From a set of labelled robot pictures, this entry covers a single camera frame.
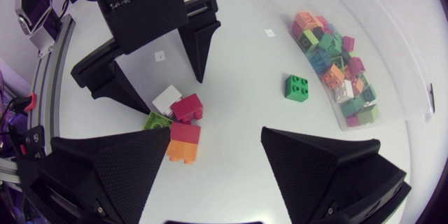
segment teal lego brick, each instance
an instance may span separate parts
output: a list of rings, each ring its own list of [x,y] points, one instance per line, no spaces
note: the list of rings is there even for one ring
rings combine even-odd
[[[333,57],[330,58],[331,63],[333,63],[339,70],[341,70],[342,73],[344,73],[344,61],[342,60],[342,57]]]
[[[169,127],[173,121],[161,116],[157,113],[151,112],[146,119],[145,125],[143,126],[143,130],[152,130],[161,127]]]
[[[358,120],[362,125],[373,123],[378,118],[379,110],[378,105],[374,104],[361,109],[358,112]]]
[[[341,105],[342,114],[344,117],[354,115],[363,108],[363,105],[364,100],[360,95],[358,95],[357,97],[350,99]]]
[[[300,35],[297,40],[297,44],[300,46],[300,49],[306,54],[309,51],[315,49],[315,47],[319,44],[319,40],[310,30],[304,30],[302,35]]]
[[[373,102],[377,98],[377,93],[373,89],[372,85],[365,87],[361,95],[363,96],[364,102]]]
[[[308,99],[308,80],[290,75],[286,79],[285,98],[303,102]]]

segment pile of lego bricks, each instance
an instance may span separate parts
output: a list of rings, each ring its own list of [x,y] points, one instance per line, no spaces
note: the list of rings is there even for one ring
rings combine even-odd
[[[378,105],[372,103],[377,95],[354,52],[355,38],[342,36],[324,17],[307,11],[297,13],[291,34],[321,81],[334,90],[347,126],[373,123],[378,117]]]
[[[185,164],[191,165],[196,160],[201,132],[201,127],[191,125],[191,120],[202,118],[201,101],[196,94],[182,98],[182,94],[170,85],[153,100],[153,105],[161,115],[151,111],[143,129],[170,127],[170,142],[167,148],[169,160],[183,160]]]

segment green lego brick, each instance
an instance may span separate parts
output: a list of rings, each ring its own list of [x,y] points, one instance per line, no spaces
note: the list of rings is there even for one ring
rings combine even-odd
[[[373,123],[378,118],[378,113],[378,105],[376,104],[361,109],[358,112],[359,123],[362,125]]]
[[[302,32],[302,35],[300,35],[299,39],[297,40],[297,44],[300,46],[300,49],[302,49],[304,53],[308,53],[309,51],[313,50],[317,46],[317,44],[319,44],[319,40],[316,38],[312,31],[304,30]]]
[[[364,105],[364,100],[359,95],[353,99],[350,99],[349,101],[346,101],[345,103],[343,103],[341,105],[342,114],[345,117],[349,117],[349,116],[355,114],[356,112],[360,111],[363,108],[363,105]]]
[[[364,90],[361,93],[361,95],[363,96],[364,102],[373,102],[377,98],[377,93],[373,89],[372,85],[364,87]]]
[[[342,54],[342,42],[334,39],[335,47],[329,51],[330,57],[338,57]]]
[[[330,58],[330,61],[339,69],[342,73],[344,73],[344,61],[342,60],[342,57],[333,57]]]
[[[335,38],[329,34],[324,34],[322,35],[322,38],[317,46],[324,49],[328,54],[330,54],[330,52],[336,46]]]
[[[364,83],[364,87],[367,87],[369,85],[369,83],[367,82],[367,79],[365,78],[364,74],[361,74],[359,76],[359,78],[361,79],[361,81]]]
[[[143,126],[143,130],[152,130],[161,127],[169,127],[173,121],[161,116],[157,113],[151,112],[146,119],[145,125]]]
[[[341,34],[333,34],[333,36],[335,37],[335,40],[339,41],[342,44],[342,36],[341,36]]]
[[[297,102],[308,99],[308,80],[298,76],[290,75],[286,79],[285,98]]]
[[[344,60],[345,64],[349,64],[349,60],[352,57],[356,57],[355,52],[347,52],[346,50],[342,49],[342,59]]]

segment transparent container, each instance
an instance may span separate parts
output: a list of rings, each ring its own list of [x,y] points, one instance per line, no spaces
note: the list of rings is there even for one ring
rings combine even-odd
[[[377,95],[369,105],[377,105],[378,117],[373,122],[348,127],[341,104],[335,101],[335,91],[323,83],[342,130],[414,116],[424,116],[426,122],[432,118],[431,82],[424,61],[400,17],[385,0],[301,0],[300,3],[297,11],[322,16],[342,36],[355,38],[353,51],[362,59],[364,78]],[[316,50],[317,47],[307,53],[309,60]]]

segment mesh surface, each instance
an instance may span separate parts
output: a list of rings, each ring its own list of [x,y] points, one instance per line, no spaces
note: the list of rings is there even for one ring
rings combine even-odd
[[[292,223],[308,223],[333,177],[337,158],[268,130],[263,130],[262,144]]]
[[[137,224],[169,143],[169,131],[100,150],[94,169],[117,212]]]

